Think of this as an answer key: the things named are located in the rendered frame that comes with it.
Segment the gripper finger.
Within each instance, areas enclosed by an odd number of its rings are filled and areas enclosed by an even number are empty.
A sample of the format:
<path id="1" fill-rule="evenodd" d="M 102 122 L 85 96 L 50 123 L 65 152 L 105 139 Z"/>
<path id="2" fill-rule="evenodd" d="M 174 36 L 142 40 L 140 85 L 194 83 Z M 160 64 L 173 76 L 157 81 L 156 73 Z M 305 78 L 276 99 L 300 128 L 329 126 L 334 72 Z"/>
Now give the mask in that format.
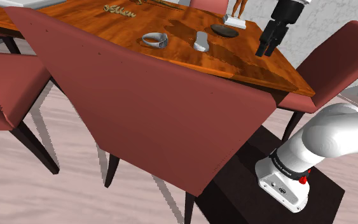
<path id="1" fill-rule="evenodd" d="M 272 40 L 274 31 L 275 21 L 270 20 L 259 38 L 259 47 L 256 51 L 256 56 L 262 57 L 264 55 L 268 45 L 270 44 L 270 41 Z"/>
<path id="2" fill-rule="evenodd" d="M 269 57 L 274 49 L 276 49 L 276 47 L 281 44 L 284 36 L 286 35 L 287 31 L 288 31 L 288 27 L 279 27 L 277 28 L 274 33 L 273 33 L 273 36 L 272 36 L 272 39 L 270 41 L 270 44 L 268 45 L 268 48 L 266 49 L 265 51 L 265 55 L 267 57 Z"/>

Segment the figure on white base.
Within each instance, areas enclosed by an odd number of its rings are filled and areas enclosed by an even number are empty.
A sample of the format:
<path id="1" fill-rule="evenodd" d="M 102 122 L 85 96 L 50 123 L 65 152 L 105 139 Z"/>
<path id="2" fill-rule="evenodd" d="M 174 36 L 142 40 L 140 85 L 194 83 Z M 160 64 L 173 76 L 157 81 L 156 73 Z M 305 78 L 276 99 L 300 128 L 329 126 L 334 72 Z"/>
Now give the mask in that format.
<path id="1" fill-rule="evenodd" d="M 243 14 L 247 2 L 248 0 L 236 0 L 232 12 L 223 17 L 224 25 L 246 29 L 245 20 L 241 20 L 240 16 Z M 237 10 L 239 10 L 238 17 L 235 17 Z"/>

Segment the dark oval plate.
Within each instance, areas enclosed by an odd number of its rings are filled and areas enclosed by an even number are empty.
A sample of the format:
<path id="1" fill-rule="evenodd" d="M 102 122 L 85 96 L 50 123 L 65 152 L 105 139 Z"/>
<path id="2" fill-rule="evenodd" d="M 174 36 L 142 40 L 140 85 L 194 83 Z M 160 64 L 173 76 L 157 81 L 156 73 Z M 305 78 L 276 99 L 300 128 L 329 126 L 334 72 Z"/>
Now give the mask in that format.
<path id="1" fill-rule="evenodd" d="M 225 37 L 225 38 L 234 38 L 239 35 L 238 31 L 219 24 L 212 24 L 210 26 L 213 32 L 215 32 L 217 35 Z"/>

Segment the small grey vase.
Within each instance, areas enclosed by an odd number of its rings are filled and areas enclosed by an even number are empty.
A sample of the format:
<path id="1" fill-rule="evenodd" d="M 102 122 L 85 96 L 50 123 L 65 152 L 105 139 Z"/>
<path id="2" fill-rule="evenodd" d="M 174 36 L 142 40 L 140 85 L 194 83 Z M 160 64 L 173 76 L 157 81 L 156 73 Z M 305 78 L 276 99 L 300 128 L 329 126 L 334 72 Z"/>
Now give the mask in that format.
<path id="1" fill-rule="evenodd" d="M 193 44 L 193 48 L 200 52 L 208 52 L 209 51 L 209 44 L 208 44 L 208 35 L 206 32 L 198 31 L 196 33 L 196 40 Z"/>

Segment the red chair with dark legs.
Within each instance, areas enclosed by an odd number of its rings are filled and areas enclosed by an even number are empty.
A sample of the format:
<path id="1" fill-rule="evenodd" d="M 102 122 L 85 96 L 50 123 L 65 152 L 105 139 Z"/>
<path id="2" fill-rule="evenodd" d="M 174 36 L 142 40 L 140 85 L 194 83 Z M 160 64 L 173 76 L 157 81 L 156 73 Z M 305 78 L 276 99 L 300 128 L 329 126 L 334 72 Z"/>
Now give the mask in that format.
<path id="1" fill-rule="evenodd" d="M 30 8 L 6 13 L 101 149 L 193 199 L 272 114 L 271 94 L 128 50 Z"/>
<path id="2" fill-rule="evenodd" d="M 0 53 L 0 131 L 13 134 L 52 174 L 58 174 L 58 165 L 24 123 L 50 78 L 35 55 Z"/>
<path id="3" fill-rule="evenodd" d="M 305 113 L 312 114 L 358 79 L 358 21 L 352 20 L 319 45 L 297 72 L 314 90 L 312 97 L 289 93 L 278 108 L 293 112 L 282 136 L 289 139 Z"/>
<path id="4" fill-rule="evenodd" d="M 199 10 L 205 10 L 224 15 L 229 0 L 191 0 L 189 6 Z"/>

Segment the gold thin ornament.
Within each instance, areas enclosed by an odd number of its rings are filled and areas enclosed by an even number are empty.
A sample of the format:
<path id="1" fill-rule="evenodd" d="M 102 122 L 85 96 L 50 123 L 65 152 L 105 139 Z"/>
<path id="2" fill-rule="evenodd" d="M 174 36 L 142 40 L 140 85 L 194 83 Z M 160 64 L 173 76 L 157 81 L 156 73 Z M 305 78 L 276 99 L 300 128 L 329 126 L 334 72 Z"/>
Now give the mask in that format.
<path id="1" fill-rule="evenodd" d="M 177 6 L 174 6 L 172 4 L 169 4 L 168 2 L 165 2 L 164 0 L 135 0 L 135 4 L 136 5 L 142 5 L 143 3 L 146 3 L 148 1 L 153 1 L 155 3 L 158 3 L 158 4 L 161 4 L 161 5 L 164 5 L 164 6 L 168 6 L 170 8 L 175 8 L 175 9 L 178 9 L 178 10 L 183 10 L 182 8 L 180 7 L 177 7 Z"/>

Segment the wooden dining table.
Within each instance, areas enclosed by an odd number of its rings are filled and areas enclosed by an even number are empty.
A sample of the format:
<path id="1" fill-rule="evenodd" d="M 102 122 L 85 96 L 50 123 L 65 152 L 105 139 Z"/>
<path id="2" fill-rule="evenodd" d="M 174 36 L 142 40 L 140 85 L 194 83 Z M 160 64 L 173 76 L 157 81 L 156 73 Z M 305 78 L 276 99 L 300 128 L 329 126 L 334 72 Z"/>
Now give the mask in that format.
<path id="1" fill-rule="evenodd" d="M 118 5 L 136 17 L 103 10 Z M 65 73 L 112 70 L 141 80 L 154 72 L 200 73 L 242 82 L 278 94 L 313 96 L 314 91 L 287 59 L 275 50 L 256 56 L 261 29 L 254 23 L 235 38 L 220 38 L 210 26 L 221 15 L 187 7 L 177 10 L 130 0 L 66 0 L 39 10 L 0 7 L 0 34 L 24 39 L 62 88 Z M 208 52 L 193 48 L 198 31 L 208 35 Z"/>

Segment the gold lettering ornament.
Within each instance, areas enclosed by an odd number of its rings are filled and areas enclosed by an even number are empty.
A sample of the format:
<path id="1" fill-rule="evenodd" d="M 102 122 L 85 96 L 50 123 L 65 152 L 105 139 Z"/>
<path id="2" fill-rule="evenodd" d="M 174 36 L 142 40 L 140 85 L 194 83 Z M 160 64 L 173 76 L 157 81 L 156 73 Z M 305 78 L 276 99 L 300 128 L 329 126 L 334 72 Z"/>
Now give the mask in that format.
<path id="1" fill-rule="evenodd" d="M 104 5 L 103 10 L 107 11 L 107 12 L 110 12 L 110 13 L 120 14 L 120 15 L 123 15 L 123 16 L 126 16 L 126 17 L 131 17 L 131 18 L 136 17 L 135 13 L 133 13 L 131 11 L 125 11 L 124 7 L 121 7 L 121 6 L 118 6 L 118 5 L 112 5 L 112 6 Z"/>

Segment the dark robot stand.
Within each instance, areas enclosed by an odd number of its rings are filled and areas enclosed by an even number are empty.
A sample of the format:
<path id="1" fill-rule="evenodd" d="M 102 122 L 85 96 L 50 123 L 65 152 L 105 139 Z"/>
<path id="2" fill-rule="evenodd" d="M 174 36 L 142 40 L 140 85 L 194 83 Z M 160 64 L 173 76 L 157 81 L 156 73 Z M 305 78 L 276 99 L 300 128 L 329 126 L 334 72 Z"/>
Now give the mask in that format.
<path id="1" fill-rule="evenodd" d="M 298 213 L 259 187 L 254 166 L 280 144 L 260 127 L 216 174 L 195 199 L 210 224 L 333 224 L 345 191 L 320 170 L 311 169 L 308 203 Z"/>

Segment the white flat board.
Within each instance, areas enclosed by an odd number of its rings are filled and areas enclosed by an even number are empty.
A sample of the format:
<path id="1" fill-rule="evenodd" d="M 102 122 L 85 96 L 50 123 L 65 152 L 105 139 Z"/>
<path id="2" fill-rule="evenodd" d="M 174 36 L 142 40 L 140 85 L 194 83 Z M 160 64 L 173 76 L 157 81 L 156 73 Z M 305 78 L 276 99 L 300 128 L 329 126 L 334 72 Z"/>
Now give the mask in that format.
<path id="1" fill-rule="evenodd" d="M 66 2 L 66 0 L 0 0 L 0 7 L 15 6 L 38 10 L 64 2 Z"/>

